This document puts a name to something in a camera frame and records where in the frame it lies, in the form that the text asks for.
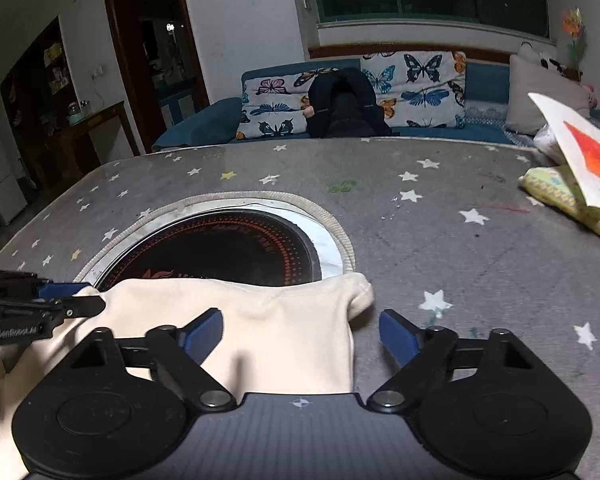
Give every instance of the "beige fabric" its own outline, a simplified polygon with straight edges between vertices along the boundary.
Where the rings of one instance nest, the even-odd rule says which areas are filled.
[[[529,92],[556,99],[589,119],[589,94],[578,83],[515,54],[510,58],[509,70],[509,130],[535,134],[546,124],[544,115],[529,97]]]
[[[97,291],[90,287],[80,293]],[[162,324],[183,326],[217,307],[224,334],[203,368],[238,400],[244,392],[344,393],[353,383],[348,321],[371,305],[373,291],[362,274],[345,274],[280,288],[216,280],[126,280],[102,297],[107,302],[102,314],[64,323],[52,339],[33,343],[0,379],[0,480],[26,474],[10,431],[17,405],[94,328],[107,326],[116,337],[137,337]]]

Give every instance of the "sofa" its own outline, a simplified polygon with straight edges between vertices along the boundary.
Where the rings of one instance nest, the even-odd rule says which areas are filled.
[[[316,60],[251,70],[242,74],[242,82],[255,78],[292,75],[317,68],[360,68],[360,58]],[[480,142],[496,142],[531,146],[527,136],[505,128],[509,102],[509,66],[468,60],[466,64],[466,120],[463,128],[413,128],[398,126],[392,129],[403,137],[429,137]],[[242,113],[241,97],[215,102],[201,112],[167,130],[156,141],[154,151],[166,148],[209,146],[236,142],[257,142],[270,138],[236,139]],[[308,133],[289,138],[308,138]]]

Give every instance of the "pillow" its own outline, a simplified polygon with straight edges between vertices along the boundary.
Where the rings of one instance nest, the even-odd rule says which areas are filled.
[[[520,187],[540,202],[557,207],[600,235],[600,209],[586,205],[580,186],[567,165],[532,168],[520,178]]]
[[[360,68],[389,126],[462,128],[466,56],[462,52],[387,52]]]
[[[509,73],[509,130],[535,134],[546,124],[544,115],[528,96],[529,92],[556,99],[589,119],[589,95],[582,86],[513,54]]]
[[[315,76],[336,68],[317,68],[299,74],[258,77],[242,84],[242,116],[237,139],[284,137],[306,131],[302,110]]]

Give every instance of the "doorway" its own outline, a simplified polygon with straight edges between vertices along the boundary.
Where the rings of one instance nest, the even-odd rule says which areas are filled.
[[[105,0],[126,95],[145,150],[209,105],[185,0]]]

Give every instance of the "black backpack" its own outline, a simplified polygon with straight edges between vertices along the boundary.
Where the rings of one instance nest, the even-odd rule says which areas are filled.
[[[306,120],[311,137],[393,135],[369,79],[355,68],[320,74],[309,88],[309,102],[315,113]]]

